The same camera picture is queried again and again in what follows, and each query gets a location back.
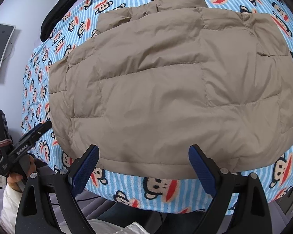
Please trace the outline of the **white sleeve forearm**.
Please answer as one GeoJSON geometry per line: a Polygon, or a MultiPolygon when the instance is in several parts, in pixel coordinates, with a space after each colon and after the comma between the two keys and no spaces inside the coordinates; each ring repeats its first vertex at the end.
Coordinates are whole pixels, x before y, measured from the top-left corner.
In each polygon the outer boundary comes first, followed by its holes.
{"type": "Polygon", "coordinates": [[[4,189],[0,224],[7,233],[15,233],[16,218],[21,197],[22,193],[12,189],[10,185],[7,185],[4,189]]]}

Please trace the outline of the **person's left hand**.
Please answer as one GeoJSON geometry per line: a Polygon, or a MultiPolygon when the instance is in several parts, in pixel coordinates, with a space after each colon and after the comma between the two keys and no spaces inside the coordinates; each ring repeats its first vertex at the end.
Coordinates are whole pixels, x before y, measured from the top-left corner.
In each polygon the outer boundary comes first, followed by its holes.
{"type": "MultiPolygon", "coordinates": [[[[27,177],[36,172],[35,160],[31,155],[28,155],[30,166],[28,168],[27,177]]],[[[10,173],[7,178],[8,185],[15,191],[22,193],[20,186],[18,185],[22,181],[23,176],[18,173],[10,173]]]]}

